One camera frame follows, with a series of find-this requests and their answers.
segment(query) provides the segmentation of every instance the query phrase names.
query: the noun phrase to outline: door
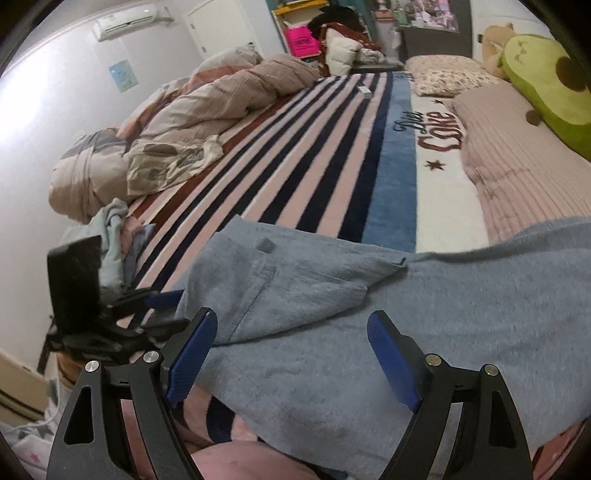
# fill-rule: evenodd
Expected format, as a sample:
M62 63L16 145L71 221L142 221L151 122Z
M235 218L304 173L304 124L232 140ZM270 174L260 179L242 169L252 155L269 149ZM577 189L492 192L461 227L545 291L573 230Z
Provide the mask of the door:
M259 46L240 0L207 0L189 12L186 20L205 58L249 42Z

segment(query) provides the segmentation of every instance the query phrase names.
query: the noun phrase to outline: star print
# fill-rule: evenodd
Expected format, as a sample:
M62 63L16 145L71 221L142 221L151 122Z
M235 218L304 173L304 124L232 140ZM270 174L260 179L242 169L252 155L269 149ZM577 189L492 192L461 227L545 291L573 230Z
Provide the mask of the star print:
M437 161L428 161L427 160L427 164L425 166L428 167L430 169L430 171L443 170L443 167L445 167L445 163L441 163L439 160L437 160Z

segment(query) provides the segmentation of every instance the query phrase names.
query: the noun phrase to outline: shelf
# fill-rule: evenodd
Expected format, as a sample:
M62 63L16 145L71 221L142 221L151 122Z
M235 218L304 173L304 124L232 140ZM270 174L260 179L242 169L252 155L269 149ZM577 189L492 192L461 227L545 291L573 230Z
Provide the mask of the shelf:
M284 15L284 14L288 14L290 12L294 12L295 10L300 10L302 8L319 7L319 6L325 6L326 4L327 4L326 0L303 0L302 2L300 2L298 4L287 5L286 7L273 10L273 13L275 15Z

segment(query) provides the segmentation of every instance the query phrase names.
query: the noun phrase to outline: navy stripe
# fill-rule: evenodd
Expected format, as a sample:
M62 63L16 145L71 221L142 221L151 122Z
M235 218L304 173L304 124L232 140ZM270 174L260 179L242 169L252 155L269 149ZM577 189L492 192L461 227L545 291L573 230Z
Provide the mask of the navy stripe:
M306 105L302 109L301 114L303 115L308 109L310 109L312 107L315 107L316 110L324 108L326 106L325 104L328 103L328 101L334 95L336 95L340 90L342 90L344 88L344 85L346 82L344 80L339 80L339 82L340 82L340 85L335 89L335 91L333 93L331 93L329 95L327 101L323 102L321 105L318 105L314 101L311 101L308 105ZM324 92L327 89L327 87L324 87L322 89L322 91ZM285 132L287 132L287 130L291 127L291 125L297 121L297 118L298 117L296 116L293 119L289 120L278 132L276 132L267 141L267 143L265 143L265 145L260 148L260 150L256 153L256 155L254 155L254 157L246 165L246 167L243 168L238 173L238 175L236 177L234 177L228 183L228 185L222 190L220 195L218 195L213 200L212 204L205 210L205 212L203 212L203 215L201 215L199 220L197 222L195 222L195 224L191 227L191 229L187 233L187 236L185 236L185 238L183 238L183 240L180 242L178 248L174 251L174 253L171 255L171 257L168 259L168 261L166 262L166 265L163 267L163 269L158 274L158 277L154 281L153 288L155 288L156 290L161 290L166 285L166 282L173 275L174 270L177 268L178 262L180 262L180 260L182 259L184 253L187 251L187 248L190 247L190 245L193 243L195 238L197 238L197 235L199 234L199 232L211 220L211 217L214 215L214 213L217 211L217 209L220 208L220 206L226 200L227 196L230 195L236 189L236 187L242 182L244 177L246 177L246 175L267 154L267 151L275 143L277 143L277 141L279 141L281 137L283 137L285 135ZM285 158L287 156L287 154L293 149L293 147L299 142L300 138L306 133L310 124L315 120L315 118L316 118L316 116L312 115L311 118L304 123L304 125L297 131L297 133L287 142L285 147L283 147L281 149L281 152L279 153L279 155L271 161L271 164L253 182L253 185L250 186L250 188L246 191L246 193L242 196L242 198L239 201L239 203L241 203L241 205L243 205L242 210L244 208L246 208L246 206L252 201L252 198L254 198L254 196L256 195L258 190L261 188L261 186L271 176L273 171L281 164L281 162L283 161L283 158ZM239 209L237 207L234 207L227 217L228 221L236 213L240 214L241 212L239 211Z
M375 89L378 85L378 80L380 75L374 75L374 79L369 87L372 92L375 92ZM361 125L361 121L363 120L363 116L369 107L369 103L371 100L364 99L357 111L355 112L351 123L347 127L347 131L343 135L343 138L340 141L339 146L337 147L335 154L330 159L330 163L326 168L326 171L322 175L322 178L318 182L318 185L312 195L304 213L300 218L300 221L297 224L298 230L303 230L305 232L312 232L318 230L318 225L322 220L322 216L324 215L324 211L330 202L330 198L335 191L335 187L337 182L339 181L339 176L343 167L345 166L347 159L349 158L349 153L351 151L351 147L357 138L357 132L359 131L359 126Z
M340 228L338 238L348 240L350 242L360 243L363 237L363 229L368 217L369 204L371 202L372 193L374 192L374 184L378 172L378 164L380 152L382 151L382 143L384 141L384 130L386 127L386 120L388 119L388 107L390 104L390 97L392 95L392 85L394 83L394 76L392 73L387 74L386 88L382 101L379 104L376 114L374 128L372 130L371 138L369 139L368 149L365 152L365 159L361 165L359 177L353 189L353 195L349 202L349 208L343 219L343 225Z
M365 80L365 74L360 78L360 82ZM301 183L304 175L310 169L312 162L320 153L320 150L326 145L330 134L335 129L337 122L339 121L340 117L343 115L345 109L349 106L351 101L355 98L356 95L359 94L357 89L353 89L350 94L343 100L343 102L337 107L335 112L326 122L326 125L320 131L318 137L309 148L309 150L302 156L302 159L296 165L294 170L291 172L285 183L281 186L279 191L277 192L276 197L273 201L269 204L269 206L265 209L259 222L261 223L270 223L274 225L277 220L279 219L281 212L289 202L291 196L294 194L298 185Z
M334 79L331 82L328 82L328 81L319 82L319 83L325 83L326 86L324 88L322 88L321 91L319 91L316 95L314 95L314 98L310 99L310 102L314 102L315 100L317 100L317 98L326 89L328 89L330 87L330 85L334 84L334 82L336 82L336 81L337 81L337 79ZM233 156L235 158L240 158L242 155L244 155L244 153L246 151L248 151L269 129L273 128L276 124L281 122L285 118L285 116L290 112L290 110L292 108L294 108L298 104L302 103L306 99L306 97L308 97L308 95L310 95L311 93L313 93L315 91L316 91L315 88L308 89L299 98L292 100L293 103L289 104L289 106L290 106L289 108L285 108L283 113L277 115L277 117L266 128L261 129L261 131L257 135L255 135L249 142L246 143L246 145L244 145L244 147L242 147ZM140 271L135 276L134 282L132 284L133 288L137 288L138 284L143 280L144 276L146 275L146 273L150 269L150 266L152 266L152 264L158 258L158 256L162 252L162 250L170 242L170 239L173 237L173 235L176 233L176 231L179 229L179 227L183 224L183 222L187 219L189 214L195 209L195 207L197 207L197 205L211 191L211 189L214 188L215 185L224 177L224 175L226 173L228 173L228 171L230 170L230 168L232 168L233 165L234 165L233 162L228 162L228 164L223 169L221 169L221 171L212 179L212 181L209 182L209 184L206 185L206 187L187 206L187 208L180 215L180 217L171 225L170 229L164 234L164 236L162 237L160 242L158 242L158 245L154 248L154 251L150 254L150 256L148 257L148 259L146 260L146 262L144 263L144 265L142 266Z
M232 424L236 414L220 402L216 397L212 397L207 408L205 425L207 434L213 443L226 443L232 441Z

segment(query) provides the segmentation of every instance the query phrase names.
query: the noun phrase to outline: metal screw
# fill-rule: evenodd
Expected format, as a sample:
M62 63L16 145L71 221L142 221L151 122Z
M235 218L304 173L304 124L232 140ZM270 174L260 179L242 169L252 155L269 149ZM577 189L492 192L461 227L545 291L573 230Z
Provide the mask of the metal screw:
M496 377L499 374L499 369L491 364L485 365L484 371L491 377Z
M144 362L147 364L153 364L159 357L160 354L152 350L151 352L144 353Z
M425 357L425 360L432 367L438 367L439 365L441 365L441 357L439 355L435 355L434 353L428 354Z
M85 370L87 372L93 372L93 371L95 371L99 367L100 367L100 363L98 363L96 360L91 360L90 362L88 362L86 364Z

